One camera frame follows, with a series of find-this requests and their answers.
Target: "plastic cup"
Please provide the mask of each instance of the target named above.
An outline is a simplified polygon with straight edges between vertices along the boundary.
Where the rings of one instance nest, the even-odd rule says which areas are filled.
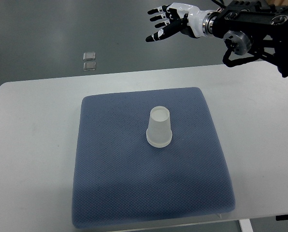
[[[156,106],[150,111],[146,138],[149,144],[162,148],[172,140],[170,112],[164,106]]]

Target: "robotic hand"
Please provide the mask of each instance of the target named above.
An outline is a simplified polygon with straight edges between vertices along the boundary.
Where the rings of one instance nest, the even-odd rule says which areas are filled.
[[[155,25],[156,28],[165,27],[155,34],[148,36],[146,41],[163,40],[178,32],[182,32],[192,38],[213,36],[208,32],[208,25],[202,24],[202,22],[209,22],[209,19],[213,16],[213,12],[213,10],[201,11],[197,6],[183,3],[173,3],[150,10],[148,11],[149,15],[161,13],[152,17],[150,21],[166,20]]]
[[[228,67],[265,60],[278,67],[283,77],[288,76],[288,6],[268,5],[265,0],[232,1],[228,6],[217,3],[218,10],[201,11],[198,7],[173,3],[148,11],[161,13],[150,21],[166,19],[155,25],[163,27],[148,36],[147,42],[166,39],[178,32],[192,38],[212,37],[224,40],[228,50],[223,62]],[[270,54],[265,48],[274,48]],[[251,54],[251,57],[230,60],[231,53]]]

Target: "black mechanical part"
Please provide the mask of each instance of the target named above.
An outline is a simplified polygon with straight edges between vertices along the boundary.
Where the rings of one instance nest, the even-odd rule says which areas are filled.
[[[224,3],[223,0],[220,0],[220,2],[217,1],[217,0],[212,0],[212,2],[217,4],[219,7],[226,8],[225,3]]]
[[[224,56],[226,65],[233,67],[260,58],[276,65],[283,77],[288,76],[288,6],[269,6],[263,0],[232,1],[210,24],[213,35],[224,38],[228,47]],[[228,31],[241,33],[237,36],[240,39],[230,38],[229,34],[225,37]],[[264,40],[267,35],[272,40]],[[252,43],[247,52],[253,57],[229,60],[230,51],[241,55],[236,49],[244,48],[242,44],[247,38]],[[274,48],[275,53],[265,52],[266,47]]]
[[[288,214],[276,216],[276,221],[288,220]]]

